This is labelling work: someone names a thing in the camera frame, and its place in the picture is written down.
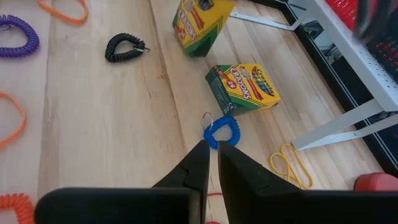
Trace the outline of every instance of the light wood planks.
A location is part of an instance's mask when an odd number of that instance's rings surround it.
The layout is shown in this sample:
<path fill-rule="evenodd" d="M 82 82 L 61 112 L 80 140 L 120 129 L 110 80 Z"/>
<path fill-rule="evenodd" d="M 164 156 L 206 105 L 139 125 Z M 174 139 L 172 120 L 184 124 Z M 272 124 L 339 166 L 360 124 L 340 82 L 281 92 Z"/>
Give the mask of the light wood planks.
<path fill-rule="evenodd" d="M 266 168 L 280 145 L 342 113 L 292 32 L 230 18 L 206 58 L 188 58 L 171 26 L 178 2 L 88 1 L 87 23 L 74 27 L 50 20 L 35 1 L 0 1 L 0 13 L 25 19 L 42 41 L 31 57 L 0 60 L 0 91 L 13 94 L 28 115 L 23 137 L 0 152 L 1 194 L 25 192 L 36 201 L 59 187 L 150 187 L 202 138 L 203 114 L 222 115 L 205 80 L 216 64 L 260 63 L 280 92 L 275 108 L 237 117 L 238 148 Z M 78 4 L 52 4 L 81 13 Z M 251 2 L 242 1 L 236 10 L 285 22 L 278 10 Z M 106 44 L 120 32 L 145 40 L 151 52 L 108 63 Z M 17 124 L 13 112 L 0 101 L 0 137 Z M 222 129 L 216 136 L 228 134 Z M 300 156 L 315 189 L 351 189 L 358 175 L 381 170 L 362 140 Z M 220 190 L 212 151 L 209 192 Z M 221 197 L 209 199 L 208 219 L 228 222 Z"/>

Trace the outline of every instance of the purple coiled wristband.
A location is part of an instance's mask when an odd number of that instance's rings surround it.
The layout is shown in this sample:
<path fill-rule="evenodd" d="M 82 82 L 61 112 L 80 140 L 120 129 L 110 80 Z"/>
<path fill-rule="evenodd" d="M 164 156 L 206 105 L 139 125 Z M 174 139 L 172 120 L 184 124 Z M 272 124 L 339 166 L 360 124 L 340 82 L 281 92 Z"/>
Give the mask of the purple coiled wristband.
<path fill-rule="evenodd" d="M 25 57 L 35 52 L 39 47 L 39 36 L 37 36 L 35 30 L 22 19 L 12 15 L 3 15 L 0 16 L 0 27 L 1 26 L 15 26 L 20 28 L 27 36 L 27 43 L 22 47 L 0 47 L 0 57 Z"/>

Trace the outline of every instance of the blue coiled keychain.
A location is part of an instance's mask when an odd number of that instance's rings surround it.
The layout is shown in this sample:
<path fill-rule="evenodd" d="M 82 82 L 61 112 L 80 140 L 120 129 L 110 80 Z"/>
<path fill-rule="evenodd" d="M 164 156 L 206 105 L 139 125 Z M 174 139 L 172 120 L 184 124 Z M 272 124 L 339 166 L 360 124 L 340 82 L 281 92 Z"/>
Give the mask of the blue coiled keychain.
<path fill-rule="evenodd" d="M 222 126 L 228 125 L 231 128 L 232 136 L 229 140 L 227 140 L 228 144 L 235 146 L 239 140 L 241 139 L 241 129 L 239 128 L 238 122 L 235 118 L 230 115 L 224 115 L 222 118 L 213 122 L 213 118 L 211 117 L 210 112 L 206 112 L 203 115 L 203 119 L 201 124 L 203 128 L 205 127 L 205 116 L 209 114 L 211 118 L 211 125 L 205 128 L 205 133 L 203 137 L 209 142 L 210 147 L 213 149 L 218 149 L 218 141 L 214 138 L 213 134 L 219 130 Z"/>

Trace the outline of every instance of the crayola crayons box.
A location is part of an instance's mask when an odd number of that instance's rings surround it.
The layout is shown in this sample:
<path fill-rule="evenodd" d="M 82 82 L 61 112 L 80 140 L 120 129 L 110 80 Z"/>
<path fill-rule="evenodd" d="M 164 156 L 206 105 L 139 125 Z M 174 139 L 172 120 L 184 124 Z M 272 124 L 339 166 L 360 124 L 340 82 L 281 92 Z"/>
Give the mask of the crayola crayons box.
<path fill-rule="evenodd" d="M 216 65 L 206 80 L 224 114 L 267 109 L 280 100 L 261 65 Z"/>
<path fill-rule="evenodd" d="M 235 5 L 235 0 L 181 0 L 173 28 L 189 56 L 207 55 Z"/>

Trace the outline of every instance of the white shelf leg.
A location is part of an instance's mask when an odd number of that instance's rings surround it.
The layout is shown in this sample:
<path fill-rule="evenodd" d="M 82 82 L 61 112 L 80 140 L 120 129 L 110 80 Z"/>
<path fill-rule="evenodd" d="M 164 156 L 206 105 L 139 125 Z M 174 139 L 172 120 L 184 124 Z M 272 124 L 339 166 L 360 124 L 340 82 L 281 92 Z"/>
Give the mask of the white shelf leg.
<path fill-rule="evenodd" d="M 256 22 L 258 24 L 266 25 L 266 26 L 271 26 L 271 27 L 276 27 L 284 30 L 290 30 L 293 31 L 295 30 L 303 21 L 305 18 L 308 17 L 310 12 L 307 10 L 305 11 L 295 22 L 293 25 L 289 26 L 286 24 L 281 24 L 278 22 L 270 21 L 268 19 L 262 18 L 262 17 L 254 17 L 254 16 L 248 16 L 245 14 L 237 13 L 237 12 L 232 12 L 230 17 L 237 18 L 237 19 L 242 19 L 245 21 L 250 21 L 250 22 Z"/>
<path fill-rule="evenodd" d="M 369 102 L 341 115 L 333 121 L 329 121 L 309 133 L 304 134 L 298 139 L 292 141 L 292 145 L 296 150 L 310 149 L 312 147 L 324 146 L 326 144 L 354 138 L 361 138 L 364 134 L 371 134 L 375 131 L 380 131 L 381 129 L 394 125 L 388 122 L 391 122 L 392 120 L 395 121 L 394 119 L 397 119 L 398 116 L 392 116 L 358 131 L 333 134 L 382 111 L 383 109 L 375 99 L 370 100 Z"/>

